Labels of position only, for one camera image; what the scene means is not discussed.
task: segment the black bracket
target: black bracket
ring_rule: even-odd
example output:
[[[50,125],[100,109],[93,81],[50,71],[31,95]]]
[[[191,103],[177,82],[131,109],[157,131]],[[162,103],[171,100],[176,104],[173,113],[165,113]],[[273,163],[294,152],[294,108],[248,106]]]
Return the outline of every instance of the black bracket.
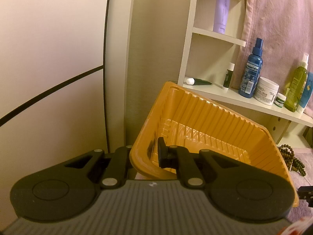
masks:
[[[309,207],[313,207],[313,186],[299,187],[298,196],[300,200],[306,200],[309,203]]]
[[[28,175],[16,182],[10,200],[19,217],[37,222],[64,220],[89,208],[101,190],[127,179],[130,147],[113,154],[101,149]]]
[[[159,137],[158,158],[161,168],[176,169],[177,177],[184,186],[204,188],[205,180],[187,148],[174,145],[167,147],[164,138]]]

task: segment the orange plastic tray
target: orange plastic tray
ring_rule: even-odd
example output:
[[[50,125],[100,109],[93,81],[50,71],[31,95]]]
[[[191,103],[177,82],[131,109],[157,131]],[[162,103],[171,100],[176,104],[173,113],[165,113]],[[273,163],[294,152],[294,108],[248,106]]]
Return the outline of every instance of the orange plastic tray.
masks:
[[[293,186],[287,166],[263,126],[188,89],[166,82],[130,151],[133,167],[151,179],[175,179],[158,166],[157,139],[198,153],[210,149],[277,174]],[[294,206],[299,198],[295,190]]]

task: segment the small white jar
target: small white jar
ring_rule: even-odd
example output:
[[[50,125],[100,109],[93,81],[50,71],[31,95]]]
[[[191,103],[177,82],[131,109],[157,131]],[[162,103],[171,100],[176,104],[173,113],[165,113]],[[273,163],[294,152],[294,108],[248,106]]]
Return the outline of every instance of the small white jar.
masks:
[[[276,95],[276,99],[275,99],[275,101],[274,101],[274,104],[275,104],[277,107],[282,108],[283,105],[284,105],[285,100],[286,100],[286,96],[284,96],[283,94],[278,93],[278,94]]]
[[[264,77],[260,77],[258,84],[256,85],[254,97],[266,105],[272,105],[277,95],[279,85],[275,82],[268,80]]]

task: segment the blue spray bottle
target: blue spray bottle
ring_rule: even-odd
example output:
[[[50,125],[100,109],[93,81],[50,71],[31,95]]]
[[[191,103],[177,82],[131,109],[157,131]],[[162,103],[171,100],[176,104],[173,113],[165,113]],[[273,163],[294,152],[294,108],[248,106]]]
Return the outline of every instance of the blue spray bottle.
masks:
[[[260,71],[263,64],[263,60],[261,57],[262,45],[263,40],[260,38],[256,38],[252,54],[248,56],[247,64],[238,91],[240,95],[246,98],[251,98],[253,96],[256,84],[258,83],[260,77]]]

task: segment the circular pad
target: circular pad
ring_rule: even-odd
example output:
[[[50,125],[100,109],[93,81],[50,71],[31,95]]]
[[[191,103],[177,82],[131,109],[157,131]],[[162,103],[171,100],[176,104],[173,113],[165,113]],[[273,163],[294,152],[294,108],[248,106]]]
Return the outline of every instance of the circular pad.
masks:
[[[240,196],[255,201],[264,200],[273,192],[269,183],[257,179],[241,181],[237,184],[236,189]]]
[[[46,180],[35,185],[32,192],[39,199],[52,201],[64,197],[68,190],[68,184],[61,180]]]
[[[294,191],[282,177],[255,167],[221,169],[210,188],[210,198],[225,214],[240,221],[263,222],[285,217]]]

